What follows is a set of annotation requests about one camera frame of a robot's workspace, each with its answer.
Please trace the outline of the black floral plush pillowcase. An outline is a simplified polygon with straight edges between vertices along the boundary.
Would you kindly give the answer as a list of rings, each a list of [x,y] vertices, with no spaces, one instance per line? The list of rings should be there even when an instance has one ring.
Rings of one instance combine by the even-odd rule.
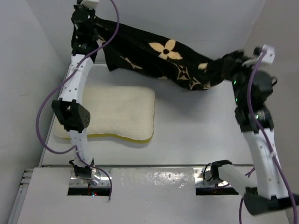
[[[210,59],[174,39],[94,18],[102,43],[106,43],[118,28],[116,36],[103,48],[109,71],[131,70],[171,80],[190,91],[205,91],[240,71],[242,63],[248,59],[243,50]]]

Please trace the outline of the cream pillow with yellow edge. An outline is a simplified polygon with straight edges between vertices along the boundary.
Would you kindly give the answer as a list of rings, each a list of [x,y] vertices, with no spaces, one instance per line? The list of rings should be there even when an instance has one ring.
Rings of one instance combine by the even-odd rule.
[[[143,86],[87,86],[88,138],[114,137],[148,143],[154,134],[155,92]]]

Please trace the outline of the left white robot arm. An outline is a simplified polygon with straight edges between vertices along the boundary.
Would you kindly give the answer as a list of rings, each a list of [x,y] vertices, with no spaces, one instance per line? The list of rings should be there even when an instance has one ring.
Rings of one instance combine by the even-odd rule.
[[[87,182],[95,181],[96,174],[93,157],[88,153],[87,127],[91,115],[83,106],[86,80],[99,50],[99,34],[94,19],[95,9],[88,7],[83,0],[77,1],[71,16],[74,25],[71,64],[63,90],[51,104],[74,147],[74,159],[69,163],[75,176]]]

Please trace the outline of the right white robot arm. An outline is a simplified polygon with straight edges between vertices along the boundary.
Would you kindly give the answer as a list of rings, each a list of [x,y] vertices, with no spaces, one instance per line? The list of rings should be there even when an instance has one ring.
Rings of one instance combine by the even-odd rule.
[[[242,196],[247,211],[260,215],[288,208],[298,222],[299,196],[292,193],[281,169],[274,138],[274,122],[265,101],[277,83],[275,77],[259,70],[262,63],[272,64],[275,50],[269,45],[256,47],[253,57],[241,60],[238,71],[228,76],[235,97],[235,118],[249,149],[256,182],[241,174],[228,160],[211,163],[211,179],[226,181]]]

